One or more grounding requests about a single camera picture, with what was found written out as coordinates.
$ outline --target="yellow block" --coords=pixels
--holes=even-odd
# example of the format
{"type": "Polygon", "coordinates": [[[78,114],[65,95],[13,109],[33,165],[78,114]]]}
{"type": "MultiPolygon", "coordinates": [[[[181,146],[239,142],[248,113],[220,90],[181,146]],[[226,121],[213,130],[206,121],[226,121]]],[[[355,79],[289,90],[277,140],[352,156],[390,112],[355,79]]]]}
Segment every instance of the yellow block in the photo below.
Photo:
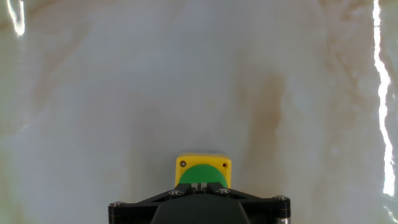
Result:
{"type": "Polygon", "coordinates": [[[232,162],[228,156],[223,154],[201,154],[193,152],[181,154],[177,158],[175,163],[175,186],[177,186],[182,174],[187,169],[200,164],[208,164],[217,168],[223,174],[228,188],[231,188],[232,162]]]}

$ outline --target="marble texture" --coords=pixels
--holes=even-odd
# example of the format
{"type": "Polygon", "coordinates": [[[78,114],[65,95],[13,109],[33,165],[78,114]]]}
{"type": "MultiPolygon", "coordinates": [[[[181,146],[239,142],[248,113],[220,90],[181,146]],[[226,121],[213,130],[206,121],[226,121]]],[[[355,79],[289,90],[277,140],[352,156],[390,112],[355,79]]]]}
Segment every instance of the marble texture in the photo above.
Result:
{"type": "Polygon", "coordinates": [[[107,223],[110,202],[172,188],[191,148],[229,155],[234,189],[289,196],[294,223],[398,223],[397,15],[395,0],[3,0],[0,223],[107,223]]]}

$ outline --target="green cap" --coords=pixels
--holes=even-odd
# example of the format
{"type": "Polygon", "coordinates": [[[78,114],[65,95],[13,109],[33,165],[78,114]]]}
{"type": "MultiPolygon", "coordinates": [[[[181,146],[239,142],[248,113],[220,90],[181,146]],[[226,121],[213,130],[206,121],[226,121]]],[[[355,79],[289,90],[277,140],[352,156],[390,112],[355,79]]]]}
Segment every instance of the green cap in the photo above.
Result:
{"type": "Polygon", "coordinates": [[[187,169],[181,176],[179,184],[219,182],[228,187],[224,175],[215,167],[200,164],[187,169]]]}

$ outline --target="bolt head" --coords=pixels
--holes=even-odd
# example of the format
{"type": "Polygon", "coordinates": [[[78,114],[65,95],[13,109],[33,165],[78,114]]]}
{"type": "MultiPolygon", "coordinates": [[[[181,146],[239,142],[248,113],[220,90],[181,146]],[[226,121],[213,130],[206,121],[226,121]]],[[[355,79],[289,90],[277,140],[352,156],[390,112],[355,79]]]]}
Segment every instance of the bolt head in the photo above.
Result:
{"type": "Polygon", "coordinates": [[[283,196],[283,195],[276,195],[276,196],[274,197],[274,199],[275,199],[275,200],[284,201],[284,200],[287,200],[287,199],[289,199],[289,198],[288,198],[288,197],[285,197],[285,196],[283,196]]]}
{"type": "Polygon", "coordinates": [[[180,162],[180,166],[181,166],[181,167],[185,167],[186,165],[187,165],[187,162],[185,162],[185,161],[181,161],[181,162],[180,162]]]}
{"type": "Polygon", "coordinates": [[[110,207],[123,207],[126,203],[125,202],[113,202],[109,206],[110,207]]]}
{"type": "Polygon", "coordinates": [[[171,191],[169,192],[169,195],[171,195],[171,196],[181,196],[181,195],[183,195],[183,194],[184,194],[184,192],[179,191],[179,190],[171,190],[171,191]]]}
{"type": "Polygon", "coordinates": [[[218,189],[218,190],[216,190],[216,193],[229,194],[229,193],[231,193],[231,191],[230,191],[230,189],[218,189]]]}

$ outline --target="black mechanical part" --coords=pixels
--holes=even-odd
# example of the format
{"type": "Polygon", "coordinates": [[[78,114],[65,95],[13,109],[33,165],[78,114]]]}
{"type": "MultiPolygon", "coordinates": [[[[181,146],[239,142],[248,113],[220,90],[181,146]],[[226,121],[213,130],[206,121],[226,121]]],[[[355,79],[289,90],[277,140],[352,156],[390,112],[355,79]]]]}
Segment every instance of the black mechanical part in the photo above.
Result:
{"type": "Polygon", "coordinates": [[[290,199],[259,198],[220,183],[178,184],[138,203],[109,205],[109,224],[290,223],[290,199]]]}

